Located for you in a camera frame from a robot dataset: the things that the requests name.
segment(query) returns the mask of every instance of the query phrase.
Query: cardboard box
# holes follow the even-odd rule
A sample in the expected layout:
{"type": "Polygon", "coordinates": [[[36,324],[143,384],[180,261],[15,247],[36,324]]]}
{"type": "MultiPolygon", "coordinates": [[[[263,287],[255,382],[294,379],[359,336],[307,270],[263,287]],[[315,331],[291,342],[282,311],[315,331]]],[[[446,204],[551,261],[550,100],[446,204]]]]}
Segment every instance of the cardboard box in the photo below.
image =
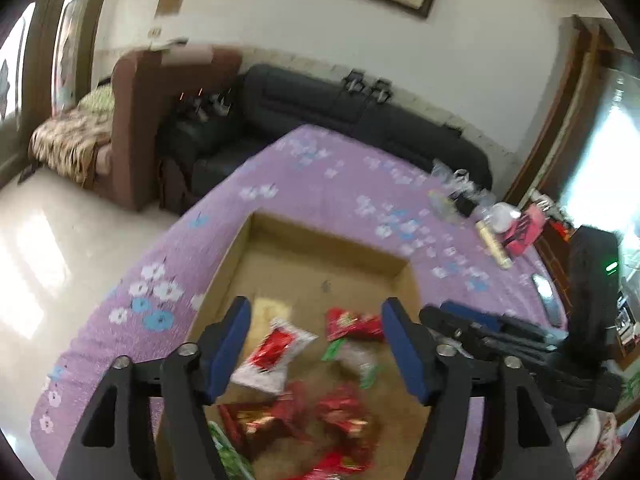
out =
{"type": "MultiPolygon", "coordinates": [[[[282,317],[318,336],[289,365],[289,379],[305,381],[309,406],[345,379],[355,377],[333,362],[322,362],[327,341],[324,313],[332,306],[379,314],[390,296],[398,297],[417,320],[420,299],[407,260],[332,234],[304,227],[262,212],[249,216],[238,231],[213,277],[187,341],[196,341],[204,328],[224,316],[236,296],[252,302],[252,323],[240,361],[269,332],[273,317],[282,317]]],[[[367,407],[382,424],[374,465],[359,478],[400,479],[411,463],[429,410],[404,387],[387,344],[366,343],[380,366],[372,388],[361,390],[367,407]]],[[[273,399],[251,388],[229,384],[218,403],[273,399]]],[[[220,423],[218,410],[206,408],[207,418],[220,423]]],[[[254,462],[257,480],[281,480],[308,471],[331,446],[322,424],[310,417],[307,431],[313,443],[279,439],[254,462]]],[[[163,478],[170,476],[164,432],[157,438],[163,478]]]]}

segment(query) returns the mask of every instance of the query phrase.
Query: white candy wrapper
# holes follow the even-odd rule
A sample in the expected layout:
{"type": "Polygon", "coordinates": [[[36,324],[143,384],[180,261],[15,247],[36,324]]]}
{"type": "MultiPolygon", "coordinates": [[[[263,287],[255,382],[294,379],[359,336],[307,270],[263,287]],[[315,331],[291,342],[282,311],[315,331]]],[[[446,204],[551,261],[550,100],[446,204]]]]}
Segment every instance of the white candy wrapper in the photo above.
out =
{"type": "Polygon", "coordinates": [[[279,395],[287,382],[287,365],[318,336],[279,317],[270,326],[269,335],[232,373],[231,382],[279,395]]]}

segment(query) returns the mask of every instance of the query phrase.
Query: patterned blanket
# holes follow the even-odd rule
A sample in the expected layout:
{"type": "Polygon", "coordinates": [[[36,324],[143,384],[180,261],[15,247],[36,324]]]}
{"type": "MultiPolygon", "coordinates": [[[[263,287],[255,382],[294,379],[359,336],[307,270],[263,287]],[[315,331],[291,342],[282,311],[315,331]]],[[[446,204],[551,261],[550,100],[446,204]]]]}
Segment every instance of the patterned blanket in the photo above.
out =
{"type": "MultiPolygon", "coordinates": [[[[499,269],[471,222],[450,224],[432,213],[428,192],[438,186],[407,162],[314,126],[248,160],[142,256],[57,360],[31,418],[50,471],[58,471],[114,357],[156,359],[184,341],[226,249],[258,208],[410,258],[423,303],[454,300],[549,326],[530,279],[546,275],[536,251],[499,269]]],[[[155,423],[160,409],[153,407],[155,423]]],[[[471,478],[481,421],[482,401],[474,399],[461,480],[471,478]]]]}
{"type": "Polygon", "coordinates": [[[91,187],[95,154],[111,141],[112,121],[113,112],[83,108],[52,117],[31,136],[30,157],[83,187],[91,187]]]}

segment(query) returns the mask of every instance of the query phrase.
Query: clear plastic wrapper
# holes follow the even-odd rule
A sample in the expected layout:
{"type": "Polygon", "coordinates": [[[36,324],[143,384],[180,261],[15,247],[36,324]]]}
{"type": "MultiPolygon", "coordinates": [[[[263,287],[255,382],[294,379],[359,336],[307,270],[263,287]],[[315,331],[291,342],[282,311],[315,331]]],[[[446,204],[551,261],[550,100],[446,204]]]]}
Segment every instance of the clear plastic wrapper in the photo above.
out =
{"type": "Polygon", "coordinates": [[[375,356],[361,345],[346,339],[331,342],[322,361],[338,361],[347,370],[357,374],[361,388],[370,388],[376,379],[378,362],[375,356]]]}

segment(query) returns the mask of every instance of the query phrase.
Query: tiled floor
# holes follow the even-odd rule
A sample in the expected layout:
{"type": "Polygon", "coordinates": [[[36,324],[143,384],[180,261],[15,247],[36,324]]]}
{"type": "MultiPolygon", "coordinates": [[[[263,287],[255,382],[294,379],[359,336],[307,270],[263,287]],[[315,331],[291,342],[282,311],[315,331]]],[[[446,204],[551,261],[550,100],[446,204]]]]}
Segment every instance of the tiled floor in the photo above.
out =
{"type": "Polygon", "coordinates": [[[177,218],[124,211],[48,170],[0,190],[0,428],[35,480],[29,436],[46,374],[94,306],[177,218]]]}

